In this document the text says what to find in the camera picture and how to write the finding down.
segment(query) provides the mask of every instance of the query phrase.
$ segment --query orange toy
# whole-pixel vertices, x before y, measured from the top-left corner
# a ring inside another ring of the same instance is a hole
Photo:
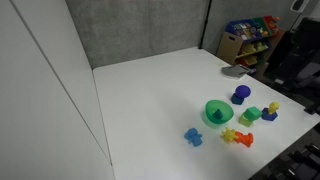
[[[241,132],[236,131],[235,134],[238,137],[234,140],[236,143],[242,143],[247,147],[250,147],[253,143],[253,135],[251,133],[249,133],[248,135],[243,135]]]

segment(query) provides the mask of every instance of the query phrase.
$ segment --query purple toy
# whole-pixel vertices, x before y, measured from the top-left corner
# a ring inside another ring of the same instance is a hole
[[[249,97],[251,90],[248,86],[241,85],[236,88],[236,92],[233,93],[231,101],[233,104],[241,105],[244,101],[244,98]]]

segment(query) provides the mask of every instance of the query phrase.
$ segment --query green block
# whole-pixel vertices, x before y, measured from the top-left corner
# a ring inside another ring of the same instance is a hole
[[[248,119],[249,121],[255,121],[259,119],[259,117],[262,115],[262,112],[256,108],[256,107],[250,107],[248,108],[243,115]]]
[[[246,127],[250,127],[253,124],[253,121],[249,121],[246,117],[244,117],[244,114],[242,114],[240,116],[239,123]]]

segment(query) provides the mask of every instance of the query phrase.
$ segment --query floor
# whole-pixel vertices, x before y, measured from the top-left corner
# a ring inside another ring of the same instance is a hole
[[[271,86],[270,81],[264,82],[266,85]],[[299,104],[307,107],[310,106],[313,102],[301,95],[297,94],[291,94],[287,93],[285,91],[278,91],[285,96],[291,98],[292,100],[298,102]],[[286,150],[284,150],[277,158],[275,158],[273,161],[271,161],[268,165],[263,167],[259,172],[257,172],[251,179],[252,180],[260,180],[260,179],[267,179],[268,175],[272,172],[272,167],[275,164],[279,163],[288,163],[290,162],[290,158],[288,157],[288,154],[294,151],[304,151],[305,145],[309,144],[315,144],[317,146],[320,146],[320,131],[316,131],[315,129],[311,129],[308,131],[304,136],[302,136],[300,139],[298,139],[294,144],[292,144],[290,147],[288,147]]]

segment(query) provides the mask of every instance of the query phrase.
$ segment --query orange toy figure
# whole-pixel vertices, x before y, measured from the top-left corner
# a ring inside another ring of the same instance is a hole
[[[248,135],[243,135],[241,132],[236,131],[235,135],[238,137],[234,140],[236,143],[242,143],[247,147],[250,147],[253,143],[253,135],[251,133],[249,133]]]
[[[253,143],[253,134],[243,135],[241,132],[235,131],[234,129],[230,130],[229,128],[226,128],[226,131],[222,132],[221,137],[227,143],[235,141],[238,144],[244,144],[248,148]]]

